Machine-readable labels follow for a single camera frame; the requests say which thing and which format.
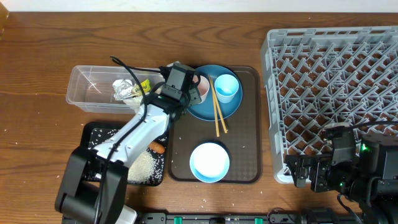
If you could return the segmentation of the pink cup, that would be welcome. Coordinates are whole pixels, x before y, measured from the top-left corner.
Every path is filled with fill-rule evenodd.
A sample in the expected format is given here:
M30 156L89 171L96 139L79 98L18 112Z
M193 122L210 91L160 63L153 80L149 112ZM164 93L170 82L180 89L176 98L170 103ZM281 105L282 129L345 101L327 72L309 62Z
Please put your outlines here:
M200 79L198 79L198 77L196 75L194 75L193 76L193 85L194 85L194 87L197 87L197 89L199 91L200 99L201 99L200 104L202 104L206 100L207 94L210 89L210 83L206 77L200 75Z

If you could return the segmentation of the green snack wrapper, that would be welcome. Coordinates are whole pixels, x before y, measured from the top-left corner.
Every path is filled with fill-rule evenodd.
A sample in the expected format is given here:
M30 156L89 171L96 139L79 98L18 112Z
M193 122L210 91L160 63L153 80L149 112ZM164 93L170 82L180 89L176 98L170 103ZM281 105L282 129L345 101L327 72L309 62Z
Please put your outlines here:
M150 80L146 79L138 85L137 83L134 84L132 88L132 96L141 96L142 91L141 88L144 90L144 93L148 93L151 91L152 87L150 85Z

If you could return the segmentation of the orange carrot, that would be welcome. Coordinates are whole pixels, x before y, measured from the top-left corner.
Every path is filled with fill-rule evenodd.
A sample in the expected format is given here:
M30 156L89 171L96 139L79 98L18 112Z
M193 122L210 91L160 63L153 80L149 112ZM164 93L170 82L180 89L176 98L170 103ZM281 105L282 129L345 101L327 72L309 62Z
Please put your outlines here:
M158 142L152 141L149 146L149 149L153 150L156 153L163 154L165 152L165 147Z

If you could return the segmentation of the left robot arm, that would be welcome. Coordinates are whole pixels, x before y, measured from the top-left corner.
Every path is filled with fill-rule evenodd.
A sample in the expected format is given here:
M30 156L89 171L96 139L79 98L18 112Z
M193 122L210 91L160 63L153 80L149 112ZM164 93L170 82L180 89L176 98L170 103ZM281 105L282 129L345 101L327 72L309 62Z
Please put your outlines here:
M200 102L199 74L181 63L160 67L160 93L143 94L139 112L113 137L88 149L78 146L69 157L55 199L55 209L76 223L134 223L135 210L124 203L130 167L147 146Z

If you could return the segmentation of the white rice pile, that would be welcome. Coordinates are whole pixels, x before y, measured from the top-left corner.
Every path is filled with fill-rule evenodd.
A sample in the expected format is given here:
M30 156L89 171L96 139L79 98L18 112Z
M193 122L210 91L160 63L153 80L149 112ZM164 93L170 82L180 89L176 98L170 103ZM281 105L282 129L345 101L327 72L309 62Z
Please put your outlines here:
M118 129L95 128L88 141L88 149L93 149L113 137ZM159 154L147 148L129 169L127 182L133 185L159 185L164 176L165 153Z

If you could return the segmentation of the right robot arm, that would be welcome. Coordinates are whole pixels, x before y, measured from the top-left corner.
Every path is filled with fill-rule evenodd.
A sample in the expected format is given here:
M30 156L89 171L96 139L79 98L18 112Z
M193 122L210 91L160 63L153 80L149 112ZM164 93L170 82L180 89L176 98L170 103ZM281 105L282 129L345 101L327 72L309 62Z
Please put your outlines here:
M294 185L303 188L309 180L316 193L334 190L338 199L358 203L362 217L345 208L356 223L397 223L397 137L370 133L357 142L354 130L326 129L328 154L286 156Z

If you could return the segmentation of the light blue bowl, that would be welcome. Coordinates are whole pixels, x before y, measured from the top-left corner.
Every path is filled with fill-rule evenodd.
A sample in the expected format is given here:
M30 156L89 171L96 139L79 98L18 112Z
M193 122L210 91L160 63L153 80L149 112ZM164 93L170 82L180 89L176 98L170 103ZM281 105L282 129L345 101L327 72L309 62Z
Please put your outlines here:
M192 174L200 182L215 183L228 173L230 158L227 150L220 144L206 142L193 150L189 165Z

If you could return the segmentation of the aluminium foil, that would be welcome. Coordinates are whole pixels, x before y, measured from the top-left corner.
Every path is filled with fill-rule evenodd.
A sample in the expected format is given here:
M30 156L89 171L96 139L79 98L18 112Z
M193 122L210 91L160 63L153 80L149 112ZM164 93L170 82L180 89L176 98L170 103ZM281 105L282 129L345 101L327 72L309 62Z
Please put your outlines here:
M134 85L131 80L119 79L113 82L114 99L117 101L125 100L132 97Z

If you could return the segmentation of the white napkin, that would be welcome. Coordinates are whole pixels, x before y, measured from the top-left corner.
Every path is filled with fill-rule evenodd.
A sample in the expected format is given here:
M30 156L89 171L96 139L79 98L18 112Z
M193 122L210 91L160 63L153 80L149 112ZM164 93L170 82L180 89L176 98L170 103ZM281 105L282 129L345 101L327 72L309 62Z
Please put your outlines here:
M143 96L134 96L132 98L128 98L123 100L123 102L130 107L135 113L139 111L139 108L143 102Z

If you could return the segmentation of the light blue cup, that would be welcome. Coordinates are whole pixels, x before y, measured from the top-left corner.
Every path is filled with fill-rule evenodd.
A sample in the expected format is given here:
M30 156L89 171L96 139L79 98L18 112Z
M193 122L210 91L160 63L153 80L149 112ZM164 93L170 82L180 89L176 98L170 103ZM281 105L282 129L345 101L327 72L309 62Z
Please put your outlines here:
M229 103L239 90L238 79L229 74L219 76L215 81L215 91L221 103Z

